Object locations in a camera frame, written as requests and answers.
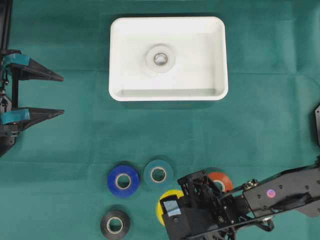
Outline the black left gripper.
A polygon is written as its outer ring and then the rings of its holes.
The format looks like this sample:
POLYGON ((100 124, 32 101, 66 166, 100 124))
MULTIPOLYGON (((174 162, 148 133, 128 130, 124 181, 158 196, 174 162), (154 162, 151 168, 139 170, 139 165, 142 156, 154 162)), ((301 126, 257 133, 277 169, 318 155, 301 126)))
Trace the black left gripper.
POLYGON ((0 155, 7 153, 22 131, 63 115, 63 109, 18 108, 19 81, 63 82, 64 78, 18 50, 0 50, 0 155))

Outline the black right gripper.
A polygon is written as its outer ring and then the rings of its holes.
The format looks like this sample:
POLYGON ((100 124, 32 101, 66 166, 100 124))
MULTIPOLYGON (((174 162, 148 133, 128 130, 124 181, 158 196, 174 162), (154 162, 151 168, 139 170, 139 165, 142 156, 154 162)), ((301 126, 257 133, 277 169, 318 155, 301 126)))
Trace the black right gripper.
POLYGON ((209 178, 207 171, 201 170, 177 180, 183 197, 183 205, 188 208, 206 210, 212 220, 209 231, 186 237, 184 240, 235 240, 237 230, 247 226, 250 207, 243 195, 233 196, 233 192, 221 191, 209 178))

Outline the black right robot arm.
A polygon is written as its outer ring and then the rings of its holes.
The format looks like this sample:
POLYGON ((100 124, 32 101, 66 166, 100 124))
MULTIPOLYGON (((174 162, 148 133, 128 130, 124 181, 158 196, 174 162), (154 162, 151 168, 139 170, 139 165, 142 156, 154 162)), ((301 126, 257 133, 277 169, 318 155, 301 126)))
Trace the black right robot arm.
POLYGON ((320 214, 320 162, 287 169, 265 180, 253 179, 222 192, 205 170, 178 181, 183 196, 172 200, 177 215, 163 214, 171 240, 234 240, 237 231, 256 226, 274 229, 273 217, 297 210, 320 214))

